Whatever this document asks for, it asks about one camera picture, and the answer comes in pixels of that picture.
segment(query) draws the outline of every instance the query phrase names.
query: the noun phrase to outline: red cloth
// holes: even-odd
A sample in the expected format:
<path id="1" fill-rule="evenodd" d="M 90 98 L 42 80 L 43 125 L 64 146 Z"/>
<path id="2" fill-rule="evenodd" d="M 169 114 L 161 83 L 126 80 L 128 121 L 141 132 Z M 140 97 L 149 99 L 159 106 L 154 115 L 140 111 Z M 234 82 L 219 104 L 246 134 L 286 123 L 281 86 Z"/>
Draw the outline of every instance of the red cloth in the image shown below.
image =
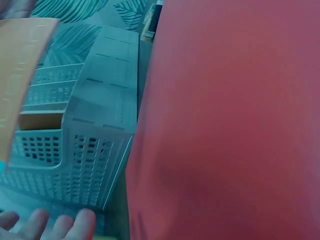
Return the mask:
<path id="1" fill-rule="evenodd" d="M 320 239 L 320 1 L 165 0 L 131 240 Z"/>

